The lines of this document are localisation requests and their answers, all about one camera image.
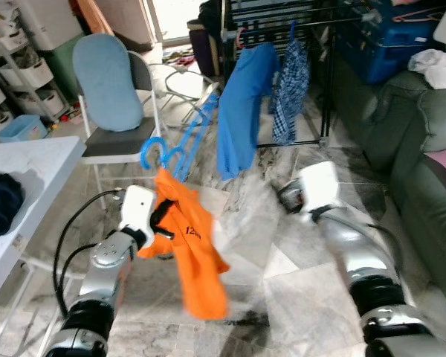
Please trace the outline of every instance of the gray chair seat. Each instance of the gray chair seat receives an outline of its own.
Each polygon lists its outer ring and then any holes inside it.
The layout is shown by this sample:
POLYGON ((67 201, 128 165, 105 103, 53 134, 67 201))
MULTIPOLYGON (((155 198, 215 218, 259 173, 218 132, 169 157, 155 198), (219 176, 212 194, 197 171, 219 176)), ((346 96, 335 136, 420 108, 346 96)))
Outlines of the gray chair seat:
POLYGON ((110 164, 110 160, 116 163, 123 162, 122 156, 137 156, 140 154, 143 143, 152 136, 154 128, 153 118, 144 118, 138 128, 125 132, 110 132, 97 128, 86 140, 87 149, 83 154, 83 160, 89 164, 99 164, 106 158, 105 162, 110 164))

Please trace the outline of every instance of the blue chair cushion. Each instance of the blue chair cushion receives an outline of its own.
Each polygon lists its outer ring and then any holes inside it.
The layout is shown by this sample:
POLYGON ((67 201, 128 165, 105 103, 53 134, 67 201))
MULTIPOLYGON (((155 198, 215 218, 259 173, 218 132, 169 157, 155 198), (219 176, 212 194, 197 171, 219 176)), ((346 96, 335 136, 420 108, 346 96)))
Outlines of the blue chair cushion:
POLYGON ((103 33, 83 37, 74 47, 73 67, 88 116, 98 127, 122 132, 140 125, 143 109, 129 55, 119 39, 103 33))

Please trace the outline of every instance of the dark blue cloth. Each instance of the dark blue cloth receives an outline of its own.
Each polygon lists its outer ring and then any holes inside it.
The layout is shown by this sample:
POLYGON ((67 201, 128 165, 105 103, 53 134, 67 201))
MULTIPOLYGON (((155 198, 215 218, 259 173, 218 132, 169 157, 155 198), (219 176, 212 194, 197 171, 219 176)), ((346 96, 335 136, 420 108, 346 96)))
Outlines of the dark blue cloth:
POLYGON ((7 233, 23 204, 22 186, 10 175, 0 173, 0 236, 7 233))
POLYGON ((284 64, 272 98, 274 113, 273 140, 290 144, 296 140, 296 116, 303 112, 303 98, 309 87, 310 68, 307 50, 294 38, 285 50, 284 64))
POLYGON ((216 167, 223 180, 251 167, 259 132, 261 96, 271 94, 278 70, 271 43, 244 48, 219 101, 216 167))

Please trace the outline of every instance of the white cloth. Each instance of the white cloth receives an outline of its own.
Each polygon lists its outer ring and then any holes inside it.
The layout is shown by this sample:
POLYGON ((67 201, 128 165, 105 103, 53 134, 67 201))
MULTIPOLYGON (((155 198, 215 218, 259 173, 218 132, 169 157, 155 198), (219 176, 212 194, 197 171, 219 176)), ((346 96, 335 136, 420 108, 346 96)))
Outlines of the white cloth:
POLYGON ((408 69, 424 74, 434 89, 446 89, 446 52, 431 49, 415 54, 408 69))

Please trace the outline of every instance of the blue basket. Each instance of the blue basket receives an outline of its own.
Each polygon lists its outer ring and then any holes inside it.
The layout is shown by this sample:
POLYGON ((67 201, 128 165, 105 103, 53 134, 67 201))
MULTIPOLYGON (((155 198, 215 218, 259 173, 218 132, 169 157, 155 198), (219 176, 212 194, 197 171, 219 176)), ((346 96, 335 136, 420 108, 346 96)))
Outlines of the blue basket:
POLYGON ((48 134, 39 115, 20 115, 0 131, 0 141, 27 141, 43 139, 48 134))

